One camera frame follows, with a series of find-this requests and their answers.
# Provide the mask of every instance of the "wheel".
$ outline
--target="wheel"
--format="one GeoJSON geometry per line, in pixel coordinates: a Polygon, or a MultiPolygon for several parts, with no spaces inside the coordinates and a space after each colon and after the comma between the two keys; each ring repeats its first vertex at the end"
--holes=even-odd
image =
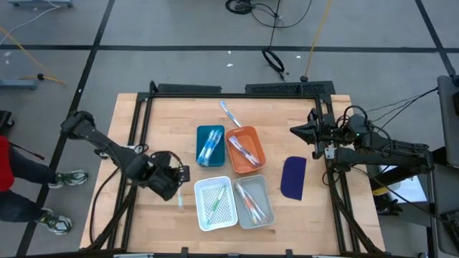
{"type": "Polygon", "coordinates": [[[13,125],[14,125],[14,120],[12,120],[12,119],[10,119],[10,120],[8,120],[8,122],[6,122],[6,126],[7,126],[8,128],[12,128],[13,125]]]}

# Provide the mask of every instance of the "concrete floor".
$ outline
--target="concrete floor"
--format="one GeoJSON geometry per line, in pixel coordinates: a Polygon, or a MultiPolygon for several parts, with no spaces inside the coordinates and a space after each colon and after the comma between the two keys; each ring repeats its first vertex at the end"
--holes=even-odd
{"type": "MultiPolygon", "coordinates": [[[[16,119],[11,141],[46,156],[46,164],[55,151],[59,125],[75,92],[82,94],[78,109],[90,111],[98,128],[106,133],[116,95],[147,91],[150,80],[220,85],[223,92],[243,92],[246,84],[280,81],[259,51],[235,51],[244,49],[238,46],[267,45],[271,29],[261,26],[250,15],[229,13],[224,8],[225,0],[115,0],[101,39],[101,49],[106,50],[97,51],[84,83],[83,70],[87,62],[92,62],[88,60],[91,46],[105,9],[112,1],[74,0],[73,9],[52,11],[14,33],[22,44],[41,49],[31,53],[67,85],[44,81],[35,91],[0,91],[0,110],[12,111],[16,119]],[[120,45],[155,47],[138,51],[107,50],[120,45]],[[212,49],[220,46],[220,51],[196,51],[187,46],[213,46],[212,49]],[[84,87],[82,92],[77,91],[78,85],[80,89],[84,87]]],[[[260,2],[272,8],[277,3],[275,0],[260,2]]],[[[454,67],[459,67],[459,54],[452,53],[457,53],[459,48],[456,33],[459,18],[455,15],[459,3],[456,0],[422,2],[441,43],[451,52],[448,58],[454,67]]],[[[298,20],[307,3],[283,1],[280,14],[285,24],[298,20]]],[[[313,0],[302,23],[277,30],[273,45],[310,46],[325,7],[326,1],[313,0]]],[[[1,1],[0,25],[11,29],[40,11],[14,8],[1,1]]],[[[264,18],[264,22],[273,22],[262,12],[257,15],[264,18]]],[[[1,78],[41,72],[8,44],[11,42],[0,46],[1,78]]],[[[353,104],[366,109],[426,92],[436,86],[437,76],[447,74],[415,0],[334,1],[318,46],[329,48],[314,54],[310,79],[333,80],[338,94],[350,95],[353,104]]],[[[304,73],[308,52],[295,52],[299,48],[284,50],[292,52],[276,54],[290,73],[286,81],[298,81],[304,73]]],[[[386,110],[371,113],[371,117],[377,118],[384,112],[386,110]]],[[[393,138],[426,143],[433,150],[442,146],[437,95],[419,100],[393,120],[387,130],[393,138]]],[[[27,254],[65,252],[79,247],[98,164],[99,159],[89,144],[67,142],[58,169],[83,168],[90,172],[90,180],[79,188],[50,191],[45,205],[71,216],[74,229],[67,236],[55,236],[37,227],[27,254]]],[[[17,180],[14,190],[35,200],[39,186],[17,180]]],[[[380,221],[388,251],[407,256],[427,251],[424,227],[394,218],[380,221]]],[[[0,257],[16,254],[25,227],[26,224],[0,222],[0,257]]]]}

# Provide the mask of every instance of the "wooden table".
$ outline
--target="wooden table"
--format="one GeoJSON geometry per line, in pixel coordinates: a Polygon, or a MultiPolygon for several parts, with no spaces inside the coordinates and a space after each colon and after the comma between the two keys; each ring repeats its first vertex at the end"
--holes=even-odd
{"type": "MultiPolygon", "coordinates": [[[[108,136],[120,145],[128,141],[135,100],[136,94],[118,96],[108,136]]],[[[332,100],[336,118],[351,104],[348,95],[334,95],[332,100]]],[[[197,126],[220,124],[225,130],[235,128],[219,106],[219,101],[217,98],[154,99],[146,141],[150,146],[148,152],[175,152],[183,163],[190,166],[191,181],[181,187],[184,193],[182,211],[177,207],[177,197],[165,202],[153,191],[139,189],[128,251],[178,253],[182,247],[188,247],[190,253],[285,254],[286,249],[292,249],[294,254],[338,254],[330,193],[321,181],[326,170],[325,162],[323,159],[313,160],[313,146],[289,131],[290,127],[307,122],[307,114],[315,107],[313,100],[225,100],[227,107],[243,125],[252,125],[258,132],[267,164],[255,173],[267,179],[275,223],[252,230],[242,229],[239,225],[209,232],[199,229],[194,183],[215,176],[239,177],[232,170],[228,155],[221,168],[201,168],[195,161],[197,126]],[[280,192],[283,164],[289,156],[303,156],[308,160],[302,201],[288,199],[280,192]]],[[[111,161],[102,161],[95,191],[114,168],[111,161]]],[[[118,174],[99,196],[94,218],[95,236],[113,214],[119,178],[118,174]]],[[[368,178],[357,171],[347,173],[347,178],[357,222],[376,246],[384,249],[368,178]]],[[[89,218],[88,214],[81,247],[89,245],[89,218]]],[[[342,221],[350,250],[348,226],[344,218],[342,221]]],[[[124,219],[121,219],[117,247],[120,246],[123,224],[124,219]]]]}

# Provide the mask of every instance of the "shoe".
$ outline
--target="shoe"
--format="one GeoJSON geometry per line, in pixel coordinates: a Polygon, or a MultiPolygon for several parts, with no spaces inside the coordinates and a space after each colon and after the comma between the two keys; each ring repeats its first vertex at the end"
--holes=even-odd
{"type": "Polygon", "coordinates": [[[83,170],[71,171],[69,173],[56,173],[56,183],[48,183],[50,188],[61,188],[63,186],[78,186],[87,180],[87,172],[83,170]]]}
{"type": "Polygon", "coordinates": [[[47,227],[52,233],[63,235],[72,229],[72,221],[69,218],[58,216],[48,208],[42,208],[42,211],[43,215],[36,222],[47,227]]]}

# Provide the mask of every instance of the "white basket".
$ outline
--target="white basket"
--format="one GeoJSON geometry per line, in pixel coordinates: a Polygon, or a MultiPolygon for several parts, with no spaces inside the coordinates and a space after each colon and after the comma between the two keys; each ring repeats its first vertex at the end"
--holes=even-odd
{"type": "Polygon", "coordinates": [[[202,231],[221,229],[228,226],[234,226],[237,223],[235,197],[232,192],[232,185],[229,177],[220,176],[197,181],[194,184],[194,196],[196,198],[199,228],[201,228],[202,231]],[[217,200],[223,186],[226,186],[226,191],[223,194],[217,210],[211,217],[210,223],[207,224],[209,216],[211,215],[212,206],[217,200]]]}

